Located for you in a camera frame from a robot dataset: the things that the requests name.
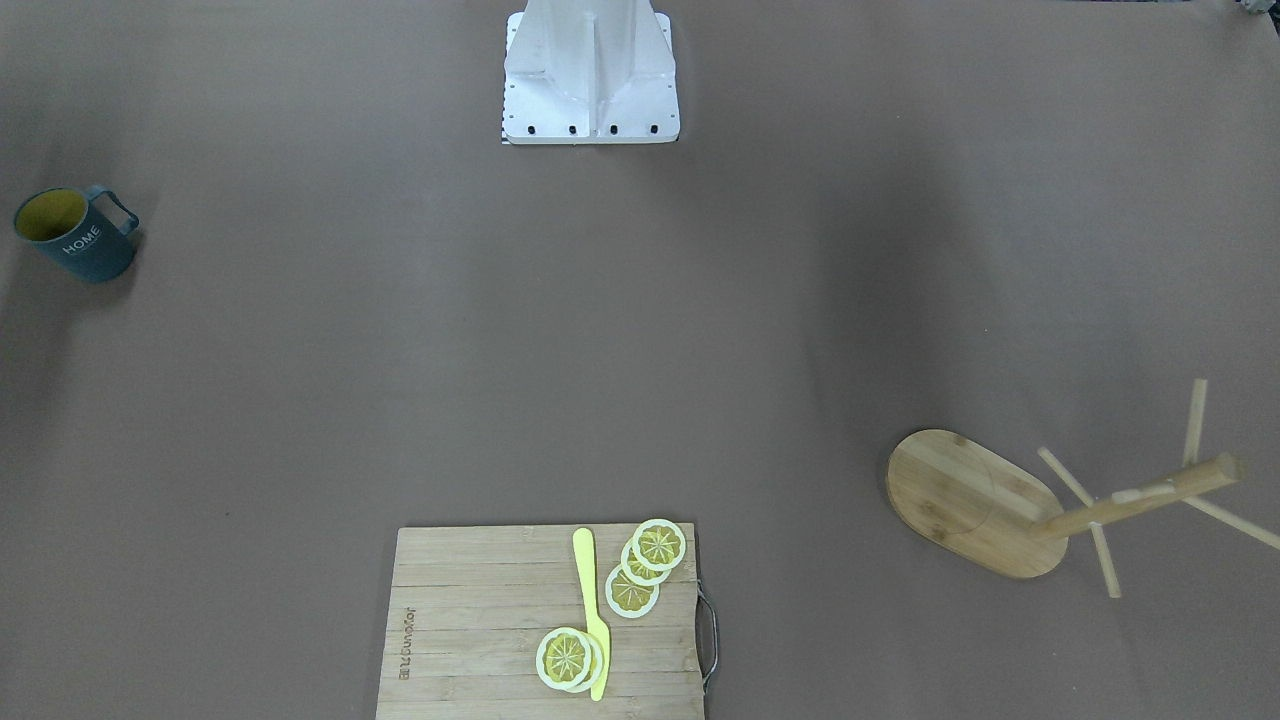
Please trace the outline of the bamboo cutting board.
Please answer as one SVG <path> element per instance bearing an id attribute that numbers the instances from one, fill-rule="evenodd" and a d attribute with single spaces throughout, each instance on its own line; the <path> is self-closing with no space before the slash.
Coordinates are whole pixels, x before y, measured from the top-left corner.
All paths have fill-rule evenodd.
<path id="1" fill-rule="evenodd" d="M 558 626 L 585 632 L 573 525 L 398 532 L 375 715 L 379 719 L 703 719 L 716 667 L 694 524 L 654 609 L 611 629 L 599 700 L 548 687 L 535 660 Z"/>

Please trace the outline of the lemon slice behind front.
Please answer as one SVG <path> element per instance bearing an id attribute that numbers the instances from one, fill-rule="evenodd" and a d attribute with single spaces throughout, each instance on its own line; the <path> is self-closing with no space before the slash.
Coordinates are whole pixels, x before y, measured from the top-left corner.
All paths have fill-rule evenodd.
<path id="1" fill-rule="evenodd" d="M 567 689 L 567 692 L 572 694 L 590 691 L 593 685 L 596 683 L 596 680 L 602 676 L 607 661 L 607 652 L 594 635 L 585 632 L 580 632 L 580 635 L 584 638 L 585 644 L 589 648 L 590 664 L 588 674 L 584 676 L 584 679 L 580 683 Z"/>

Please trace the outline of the yellow plastic knife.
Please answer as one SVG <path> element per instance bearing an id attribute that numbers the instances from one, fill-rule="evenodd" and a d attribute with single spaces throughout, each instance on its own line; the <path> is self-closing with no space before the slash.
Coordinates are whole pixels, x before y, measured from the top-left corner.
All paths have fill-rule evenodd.
<path id="1" fill-rule="evenodd" d="M 593 530 L 589 527 L 577 528 L 572 534 L 572 547 L 588 634 L 602 647 L 600 674 L 589 689 L 591 701 L 600 702 L 611 670 L 611 629 L 599 610 L 599 578 Z"/>

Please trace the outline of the lemon slice top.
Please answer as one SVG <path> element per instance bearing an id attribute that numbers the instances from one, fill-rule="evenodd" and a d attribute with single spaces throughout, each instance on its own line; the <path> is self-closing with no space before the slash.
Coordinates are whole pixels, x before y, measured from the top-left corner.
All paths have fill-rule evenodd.
<path id="1" fill-rule="evenodd" d="M 687 551 L 681 527 L 663 518 L 643 521 L 631 538 L 636 560 L 650 571 L 668 571 L 680 565 Z"/>

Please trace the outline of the dark blue mug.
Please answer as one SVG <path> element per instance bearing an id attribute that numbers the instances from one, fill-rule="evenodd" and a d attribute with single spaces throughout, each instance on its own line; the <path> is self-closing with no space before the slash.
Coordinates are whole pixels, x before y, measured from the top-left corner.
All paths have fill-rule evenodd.
<path id="1" fill-rule="evenodd" d="M 118 225 L 95 206 L 108 197 L 125 214 Z M 74 277 L 102 283 L 119 277 L 134 260 L 131 236 L 140 217 L 102 184 L 56 187 L 27 199 L 17 210 L 13 225 L 19 237 Z"/>

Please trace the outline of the lemon slice middle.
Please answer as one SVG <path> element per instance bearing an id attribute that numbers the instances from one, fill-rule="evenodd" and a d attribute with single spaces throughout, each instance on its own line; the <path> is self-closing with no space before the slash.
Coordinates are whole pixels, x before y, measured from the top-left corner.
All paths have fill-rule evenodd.
<path id="1" fill-rule="evenodd" d="M 622 574 L 626 575 L 630 582 L 643 587 L 659 585 L 662 582 L 666 582 L 672 573 L 671 569 L 658 571 L 640 562 L 639 556 L 634 551 L 634 542 L 631 539 L 628 539 L 621 551 L 620 565 L 622 568 Z"/>

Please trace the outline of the bamboo cup rack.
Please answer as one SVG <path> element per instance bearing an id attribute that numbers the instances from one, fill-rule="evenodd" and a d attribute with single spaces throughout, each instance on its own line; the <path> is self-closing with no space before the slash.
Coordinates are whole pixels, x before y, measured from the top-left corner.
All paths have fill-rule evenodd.
<path id="1" fill-rule="evenodd" d="M 1207 388 L 1204 378 L 1194 379 L 1181 466 L 1144 486 L 1093 498 L 1051 451 L 1041 447 L 1038 455 L 1082 501 L 1082 509 L 1066 511 L 1041 479 L 943 429 L 914 432 L 895 446 L 884 475 L 890 505 L 925 539 L 1014 579 L 1052 571 L 1065 559 L 1070 537 L 1089 532 L 1114 600 L 1121 598 L 1123 591 L 1105 534 L 1111 523 L 1184 503 L 1276 548 L 1277 533 L 1203 497 L 1243 477 L 1242 462 L 1230 454 L 1199 459 Z"/>

